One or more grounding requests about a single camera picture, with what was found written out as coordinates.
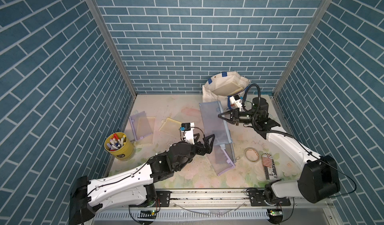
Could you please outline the blue mesh pouch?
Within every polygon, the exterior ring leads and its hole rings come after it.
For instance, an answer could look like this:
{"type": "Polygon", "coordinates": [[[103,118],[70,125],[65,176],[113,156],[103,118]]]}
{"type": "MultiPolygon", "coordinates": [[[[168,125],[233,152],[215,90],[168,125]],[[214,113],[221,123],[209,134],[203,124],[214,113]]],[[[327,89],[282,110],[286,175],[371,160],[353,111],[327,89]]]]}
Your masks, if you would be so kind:
{"type": "Polygon", "coordinates": [[[227,122],[219,118],[219,114],[224,112],[221,103],[219,101],[203,102],[199,106],[205,134],[215,135],[214,146],[231,144],[232,138],[227,122]]]}

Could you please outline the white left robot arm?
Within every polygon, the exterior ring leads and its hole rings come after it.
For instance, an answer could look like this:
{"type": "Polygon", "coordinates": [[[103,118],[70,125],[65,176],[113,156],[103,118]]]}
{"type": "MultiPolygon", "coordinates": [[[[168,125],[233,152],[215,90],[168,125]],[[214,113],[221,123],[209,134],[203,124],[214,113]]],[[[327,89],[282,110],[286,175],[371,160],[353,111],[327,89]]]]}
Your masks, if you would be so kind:
{"type": "Polygon", "coordinates": [[[69,224],[80,225],[96,214],[118,206],[147,207],[157,201],[154,184],[171,178],[195,156],[210,154],[215,135],[194,144],[178,142],[130,171],[102,179],[76,179],[70,192],[69,224]]]}

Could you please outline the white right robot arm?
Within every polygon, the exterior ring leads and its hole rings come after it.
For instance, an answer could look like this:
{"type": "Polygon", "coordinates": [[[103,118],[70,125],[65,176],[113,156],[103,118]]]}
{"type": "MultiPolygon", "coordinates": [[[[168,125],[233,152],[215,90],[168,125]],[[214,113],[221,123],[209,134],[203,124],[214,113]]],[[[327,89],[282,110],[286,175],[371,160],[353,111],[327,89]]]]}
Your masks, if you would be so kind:
{"type": "Polygon", "coordinates": [[[269,117],[269,104],[264,98],[254,98],[251,109],[245,108],[244,101],[238,95],[231,96],[229,103],[230,110],[219,114],[220,119],[232,125],[244,124],[252,128],[280,148],[301,169],[299,179],[281,181],[277,178],[272,156],[262,156],[266,178],[271,181],[263,193],[267,204],[274,206],[279,199],[288,197],[304,198],[315,204],[341,190],[336,161],[330,156],[321,156],[310,150],[288,134],[278,122],[269,117]]]}

